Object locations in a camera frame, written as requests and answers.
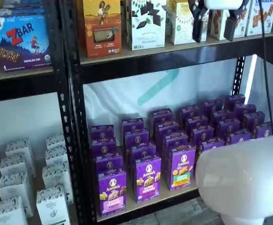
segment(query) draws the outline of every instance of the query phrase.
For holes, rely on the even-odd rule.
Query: gray floor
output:
[[[121,225],[224,225],[219,215],[209,209],[201,198],[131,220]],[[264,225],[273,225],[273,217]]]

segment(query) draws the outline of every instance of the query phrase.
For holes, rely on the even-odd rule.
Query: blue cereal bar box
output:
[[[0,64],[4,71],[51,64],[44,15],[0,17]]]

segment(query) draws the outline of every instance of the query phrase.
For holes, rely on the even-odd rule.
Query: snack box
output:
[[[22,199],[26,217],[32,217],[36,203],[27,172],[3,176],[0,179],[1,200],[7,200],[17,196],[20,196]]]
[[[129,1],[132,50],[164,47],[166,0]]]
[[[126,172],[107,170],[98,174],[100,214],[106,216],[126,208]]]
[[[28,225],[20,196],[0,202],[0,225]]]
[[[236,144],[251,139],[251,133],[248,129],[241,129],[233,134],[228,134],[225,145]]]
[[[264,18],[264,32],[267,34],[272,31],[273,26],[273,0],[262,0],[262,9]],[[262,34],[260,7],[257,0],[252,0],[245,35],[251,36],[258,34]]]
[[[113,125],[92,126],[91,127],[91,139],[98,140],[104,138],[113,138],[114,128]]]
[[[136,202],[144,202],[160,195],[161,158],[147,156],[135,161],[134,190]]]
[[[252,139],[263,138],[273,135],[271,122],[255,126],[252,132]]]
[[[83,0],[88,57],[122,52],[119,0]]]
[[[195,145],[201,141],[212,138],[214,135],[214,128],[211,126],[201,126],[195,128],[191,132],[191,142]]]
[[[0,64],[4,71],[51,64],[44,15],[0,17]]]
[[[42,224],[71,224],[62,185],[37,192],[37,211]]]
[[[166,178],[170,191],[191,184],[195,155],[196,148],[190,143],[170,150]]]
[[[187,0],[172,0],[171,1],[171,42],[174,45],[194,43],[192,38],[193,16],[189,9]],[[207,27],[209,19],[209,10],[207,10],[202,18],[203,28],[201,42],[206,41]]]
[[[104,138],[100,140],[93,140],[91,143],[93,157],[104,155],[107,153],[116,153],[116,140],[115,138]]]

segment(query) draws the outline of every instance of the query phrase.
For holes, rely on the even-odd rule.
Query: teal marking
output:
[[[148,102],[151,98],[157,95],[162,89],[172,83],[179,74],[179,69],[171,69],[166,71],[167,75],[159,80],[156,84],[149,88],[142,96],[137,100],[138,105],[143,105]]]

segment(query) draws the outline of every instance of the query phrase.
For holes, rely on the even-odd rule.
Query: black cable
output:
[[[262,27],[262,40],[263,40],[263,66],[264,66],[264,77],[266,80],[266,98],[267,98],[269,118],[270,118],[270,122],[271,122],[272,133],[273,133],[273,116],[272,116],[271,101],[269,98],[267,67],[266,67],[266,37],[265,37],[265,31],[264,31],[263,8],[262,8],[261,0],[258,0],[258,2],[259,2],[259,7],[260,7],[260,14],[261,14],[261,27]]]

